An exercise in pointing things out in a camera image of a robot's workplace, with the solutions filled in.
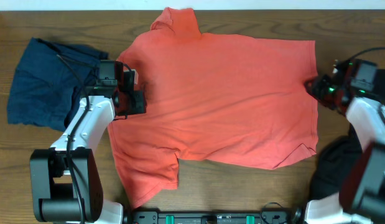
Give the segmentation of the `red orange t-shirt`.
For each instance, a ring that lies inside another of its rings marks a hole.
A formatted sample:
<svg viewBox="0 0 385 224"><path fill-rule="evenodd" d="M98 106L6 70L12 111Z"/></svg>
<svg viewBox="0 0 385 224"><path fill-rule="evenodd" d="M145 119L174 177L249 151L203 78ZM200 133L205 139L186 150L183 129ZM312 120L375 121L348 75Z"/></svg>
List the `red orange t-shirt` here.
<svg viewBox="0 0 385 224"><path fill-rule="evenodd" d="M143 114L109 138L131 205L178 186L179 160L273 170L316 153L312 40L202 33L192 9L166 8L119 56L137 70Z"/></svg>

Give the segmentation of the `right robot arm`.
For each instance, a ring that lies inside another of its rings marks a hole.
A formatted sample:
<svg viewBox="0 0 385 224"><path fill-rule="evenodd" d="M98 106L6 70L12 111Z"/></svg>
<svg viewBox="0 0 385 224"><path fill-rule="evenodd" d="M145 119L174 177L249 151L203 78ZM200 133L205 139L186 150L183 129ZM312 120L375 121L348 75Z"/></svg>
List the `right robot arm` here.
<svg viewBox="0 0 385 224"><path fill-rule="evenodd" d="M307 80L305 88L348 120L363 153L338 192L309 201L304 222L385 222L385 69L349 59L334 66L333 76Z"/></svg>

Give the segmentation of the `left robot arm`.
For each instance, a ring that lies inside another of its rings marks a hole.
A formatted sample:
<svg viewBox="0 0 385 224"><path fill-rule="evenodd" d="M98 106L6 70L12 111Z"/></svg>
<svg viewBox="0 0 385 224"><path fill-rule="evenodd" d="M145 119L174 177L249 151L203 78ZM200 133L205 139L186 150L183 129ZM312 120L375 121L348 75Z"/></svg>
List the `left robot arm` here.
<svg viewBox="0 0 385 224"><path fill-rule="evenodd" d="M50 223L128 223L123 205L104 199L94 153L118 116L146 112L138 74L129 65L102 60L97 76L82 86L79 109L64 133L30 157L34 216Z"/></svg>

